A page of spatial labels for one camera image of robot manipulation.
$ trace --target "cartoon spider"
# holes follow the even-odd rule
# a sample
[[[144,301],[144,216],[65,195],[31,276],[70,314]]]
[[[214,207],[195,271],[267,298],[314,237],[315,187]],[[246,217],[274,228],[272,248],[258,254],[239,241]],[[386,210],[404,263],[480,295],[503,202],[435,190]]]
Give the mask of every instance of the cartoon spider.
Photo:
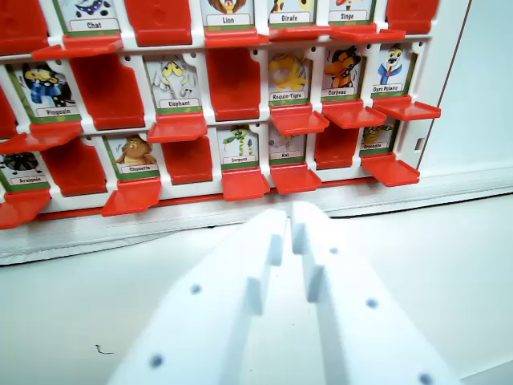
[[[0,168],[10,168],[13,170],[13,175],[18,175],[18,171],[35,170],[38,174],[42,171],[38,170],[39,162],[35,159],[32,152],[20,152],[16,154],[3,155],[3,160],[0,162]]]
[[[224,151],[226,152],[226,144],[232,143],[235,139],[239,140],[239,156],[244,155],[244,141],[249,132],[249,126],[247,124],[238,124],[230,130],[232,136],[223,140]],[[248,140],[249,155],[253,155],[253,142],[251,139]]]

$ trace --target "cartoon monkey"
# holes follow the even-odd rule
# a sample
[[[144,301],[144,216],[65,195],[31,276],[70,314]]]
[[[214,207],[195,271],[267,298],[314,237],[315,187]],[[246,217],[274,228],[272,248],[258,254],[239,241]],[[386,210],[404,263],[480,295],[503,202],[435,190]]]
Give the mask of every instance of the cartoon monkey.
[[[76,1],[76,4],[75,6],[79,9],[77,10],[77,18],[81,18],[82,17],[82,12],[86,13],[86,14],[89,14],[90,16],[95,14],[95,12],[97,12],[100,8],[105,7],[105,8],[110,8],[111,7],[111,4],[109,4],[108,2],[104,1],[104,0],[75,0]],[[99,14],[101,14],[102,16],[107,16],[109,15],[109,11],[108,10],[101,10],[99,12]]]
[[[116,163],[126,164],[127,166],[144,166],[146,164],[157,164],[157,159],[150,153],[151,145],[142,140],[139,135],[132,135],[127,138],[123,146],[123,155],[119,157]]]
[[[338,50],[333,54],[332,64],[324,69],[324,73],[333,78],[334,88],[352,87],[351,71],[361,62],[362,58],[356,56],[356,47],[347,50]]]
[[[347,10],[351,9],[351,6],[363,2],[363,0],[337,0],[337,6],[344,6]]]
[[[386,60],[381,66],[379,66],[378,73],[382,76],[380,84],[388,84],[388,78],[395,76],[401,72],[402,64],[401,61],[402,48],[399,44],[394,44],[386,55]]]
[[[244,141],[249,132],[249,126],[247,124],[238,124],[233,126],[230,130],[232,136],[223,140],[224,150],[226,151],[226,144],[232,143],[235,139],[239,140],[239,156],[244,155]],[[249,155],[253,155],[253,142],[251,139],[248,140]]]
[[[208,4],[223,14],[235,14],[246,4],[246,0],[208,0]]]
[[[33,103],[41,104],[43,97],[50,97],[56,107],[75,105],[71,99],[70,86],[65,80],[59,79],[57,73],[47,64],[39,64],[35,69],[30,69],[28,63],[22,66],[23,81],[30,88],[30,98]]]
[[[278,91],[291,88],[293,91],[301,91],[305,84],[306,69],[303,60],[296,55],[283,54],[274,56],[269,63],[271,80],[278,86]]]

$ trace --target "cartoon animal card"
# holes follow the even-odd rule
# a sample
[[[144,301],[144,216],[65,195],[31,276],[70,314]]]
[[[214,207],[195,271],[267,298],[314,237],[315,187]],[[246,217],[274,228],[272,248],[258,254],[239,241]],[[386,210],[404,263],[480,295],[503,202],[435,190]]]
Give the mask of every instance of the cartoon animal card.
[[[53,0],[53,2],[64,34],[88,36],[119,32],[118,16],[112,0]]]
[[[305,161],[306,135],[283,136],[269,125],[269,164],[302,163]]]
[[[312,61],[303,51],[269,52],[269,105],[309,101]]]
[[[221,170],[257,167],[258,135],[247,124],[217,128]]]
[[[417,55],[412,52],[411,44],[382,44],[379,50],[378,68],[374,72],[372,98],[401,96],[408,93],[414,73]]]
[[[159,176],[153,147],[144,134],[104,136],[103,142],[119,180],[154,178]]]
[[[376,0],[329,0],[329,24],[354,26],[374,20]]]
[[[0,155],[0,182],[7,192],[49,188],[41,162],[33,152]]]
[[[366,57],[355,46],[326,49],[321,101],[358,99]]]
[[[196,69],[182,55],[149,56],[144,62],[158,114],[201,111]]]
[[[308,26],[315,21],[317,0],[267,0],[269,25]]]
[[[392,152],[399,124],[398,120],[389,118],[381,126],[365,127],[360,156]]]
[[[32,123],[80,120],[63,74],[45,62],[7,64],[6,69]]]
[[[254,25],[253,0],[201,0],[207,30],[243,30]]]

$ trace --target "cartoon lion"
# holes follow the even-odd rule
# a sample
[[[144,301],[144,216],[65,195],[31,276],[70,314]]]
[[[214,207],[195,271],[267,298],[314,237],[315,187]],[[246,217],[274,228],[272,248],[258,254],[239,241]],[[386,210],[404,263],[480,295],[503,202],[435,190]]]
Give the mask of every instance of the cartoon lion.
[[[157,164],[157,159],[150,152],[151,145],[135,134],[127,138],[127,142],[123,146],[123,154],[116,160],[116,163],[127,166]]]
[[[208,0],[208,4],[223,14],[235,14],[246,4],[246,0]]]
[[[290,88],[293,91],[301,91],[305,84],[306,69],[302,59],[296,55],[283,54],[273,57],[269,63],[271,80],[278,86],[278,91]]]

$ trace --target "red flap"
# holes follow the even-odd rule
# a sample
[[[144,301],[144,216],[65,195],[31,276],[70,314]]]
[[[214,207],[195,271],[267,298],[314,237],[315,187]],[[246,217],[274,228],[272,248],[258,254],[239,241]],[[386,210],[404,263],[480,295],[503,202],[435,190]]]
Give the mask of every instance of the red flap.
[[[436,119],[442,110],[420,102],[411,103],[411,96],[374,99],[374,109],[400,120]]]
[[[271,177],[281,195],[314,191],[322,183],[304,163],[271,166]]]
[[[13,229],[32,221],[50,201],[49,188],[7,192],[0,204],[0,230]]]
[[[395,160],[393,153],[362,156],[362,167],[386,187],[415,184],[420,177],[415,168]]]
[[[70,59],[87,111],[97,130],[144,127],[144,108],[134,70],[118,55]]]
[[[207,135],[203,112],[157,115],[157,121],[147,134],[150,143],[184,142]]]
[[[260,117],[260,64],[246,48],[207,50],[210,97],[216,120]]]
[[[10,138],[14,135],[16,135],[16,116],[0,88],[0,139]]]
[[[189,0],[125,0],[125,6],[140,47],[192,44]]]
[[[380,126],[386,115],[371,107],[363,107],[363,100],[328,102],[322,104],[322,114],[340,128]]]
[[[358,142],[358,130],[341,130],[335,123],[315,139],[317,170],[350,167]]]
[[[429,34],[440,0],[388,0],[386,19],[390,28],[407,34]]]
[[[314,111],[310,103],[271,107],[271,120],[282,135],[315,134],[323,132],[329,125],[329,120]]]
[[[255,27],[247,30],[205,30],[207,48],[258,46],[269,42],[269,36],[258,34]]]
[[[288,40],[317,40],[323,34],[330,34],[331,26],[287,26],[285,28],[269,28],[272,42]]]
[[[82,133],[80,122],[59,122],[30,125],[30,134],[17,134],[0,143],[0,154],[43,151],[68,143]]]
[[[212,156],[208,138],[162,143],[162,151],[173,184],[212,180]]]
[[[85,58],[103,54],[111,54],[123,48],[121,34],[101,34],[77,38],[63,37],[65,47],[49,46],[32,52],[34,60],[55,60]]]
[[[227,202],[262,198],[269,191],[260,167],[223,172],[223,198]]]
[[[330,37],[336,40],[346,40],[352,43],[385,43],[403,40],[404,30],[380,30],[372,22],[362,26],[331,26]]]
[[[0,55],[29,54],[48,45],[48,27],[39,0],[3,1]]]
[[[101,211],[102,216],[143,213],[159,203],[160,178],[119,181]]]
[[[98,154],[80,138],[41,151],[41,156],[65,197],[107,192],[105,172]]]

